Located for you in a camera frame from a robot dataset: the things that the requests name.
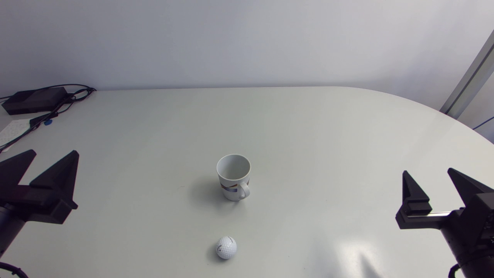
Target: golf ball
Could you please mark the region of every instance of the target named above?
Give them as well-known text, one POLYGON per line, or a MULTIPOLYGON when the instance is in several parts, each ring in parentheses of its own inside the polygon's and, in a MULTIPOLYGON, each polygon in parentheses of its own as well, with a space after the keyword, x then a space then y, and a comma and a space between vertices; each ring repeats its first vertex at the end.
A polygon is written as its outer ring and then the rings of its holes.
POLYGON ((237 253, 237 243, 230 236, 224 236, 216 244, 216 253, 222 259, 230 259, 237 253))

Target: mug logo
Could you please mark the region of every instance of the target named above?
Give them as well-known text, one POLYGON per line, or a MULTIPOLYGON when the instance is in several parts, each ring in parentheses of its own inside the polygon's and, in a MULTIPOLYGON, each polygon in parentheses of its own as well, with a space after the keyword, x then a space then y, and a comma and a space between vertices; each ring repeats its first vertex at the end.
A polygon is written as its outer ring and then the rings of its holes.
POLYGON ((236 187, 237 187, 237 186, 239 186, 238 184, 234 184, 234 185, 229 186, 229 187, 226 187, 226 186, 224 186, 224 185, 222 185, 222 184, 220 184, 220 185, 221 185, 221 188, 223 188, 224 190, 229 191, 229 192, 237 192, 237 188, 236 188, 236 187))

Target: white mug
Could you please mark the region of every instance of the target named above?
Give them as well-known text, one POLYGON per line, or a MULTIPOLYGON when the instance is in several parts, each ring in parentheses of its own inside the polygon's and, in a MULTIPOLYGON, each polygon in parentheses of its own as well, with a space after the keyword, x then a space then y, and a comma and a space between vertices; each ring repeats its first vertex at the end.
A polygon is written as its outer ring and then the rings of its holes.
POLYGON ((216 165, 223 195, 230 201, 240 201, 250 195, 250 161, 243 155, 223 156, 216 165))

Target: cable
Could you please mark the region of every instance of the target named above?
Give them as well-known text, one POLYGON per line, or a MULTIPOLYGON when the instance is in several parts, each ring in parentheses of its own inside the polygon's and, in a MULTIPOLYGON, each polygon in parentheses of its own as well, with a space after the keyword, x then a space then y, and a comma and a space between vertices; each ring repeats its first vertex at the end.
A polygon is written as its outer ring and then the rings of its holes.
POLYGON ((58 116, 58 114, 69 110, 69 108, 72 106, 72 104, 74 104, 75 102, 79 102, 79 101, 86 99, 89 95, 91 95, 94 91, 96 91, 95 88, 92 88, 92 87, 89 87, 86 85, 82 85, 82 84, 60 84, 60 85, 54 85, 54 86, 48 86, 48 87, 36 89, 35 91, 46 90, 46 89, 55 88, 55 87, 63 87, 63 86, 80 86, 80 87, 84 87, 84 89, 80 89, 80 90, 76 91, 75 93, 67 94, 68 97, 65 98, 64 100, 62 100, 60 102, 60 104, 55 109, 53 109, 50 113, 46 114, 46 116, 43 117, 41 120, 39 120, 37 123, 32 124, 31 127, 28 130, 26 130, 23 134, 14 138, 13 140, 11 140, 10 142, 8 142, 6 144, 0 145, 0 153, 2 153, 6 148, 12 146, 14 143, 19 141, 21 138, 23 138, 24 136, 26 136, 30 132, 36 130, 42 122, 47 121, 47 120, 49 120, 55 116, 58 116), (87 93, 86 93, 86 95, 77 98, 76 95, 78 95, 82 92, 87 92, 87 93), (70 104, 70 105, 65 110, 58 112, 58 110, 65 104, 70 104))
POLYGON ((74 103, 75 103, 75 102, 71 102, 67 108, 65 108, 65 109, 64 109, 64 110, 62 110, 62 111, 59 111, 59 112, 58 112, 58 115, 62 114, 63 112, 65 112, 65 111, 67 111, 67 110, 69 110, 70 106, 72 106, 72 104, 74 104, 74 103))
POLYGON ((17 275, 20 278, 29 278, 27 274, 24 273, 20 268, 17 268, 13 265, 6 264, 6 263, 0 263, 0 269, 5 269, 7 271, 12 272, 12 275, 17 275))
POLYGON ((448 278, 454 278, 455 272, 457 272, 460 269, 460 266, 458 264, 455 264, 451 269, 450 273, 448 274, 448 278))
POLYGON ((477 128, 479 128, 479 127, 483 126, 486 122, 488 122, 488 121, 490 121, 490 120, 492 120, 492 119, 494 119, 494 117, 492 117, 492 118, 490 118, 490 119, 486 120, 485 122, 483 122, 483 123, 479 124, 478 126, 476 126, 476 127, 472 128, 472 129, 473 129, 473 130, 476 130, 477 128))

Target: tabletop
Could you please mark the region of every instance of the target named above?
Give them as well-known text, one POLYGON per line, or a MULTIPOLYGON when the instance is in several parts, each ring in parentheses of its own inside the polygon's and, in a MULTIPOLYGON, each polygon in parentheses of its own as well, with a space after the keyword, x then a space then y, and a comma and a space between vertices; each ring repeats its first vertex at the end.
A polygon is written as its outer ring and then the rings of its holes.
POLYGON ((24 184, 80 153, 79 208, 63 225, 28 222, 1 258, 34 278, 446 277, 441 233, 396 224, 403 170, 433 211, 463 205, 449 167, 494 186, 494 147, 467 126, 345 87, 95 92, 0 160, 27 149, 24 184), (239 202, 215 170, 229 153, 252 164, 239 202), (214 252, 225 235, 230 260, 214 252))

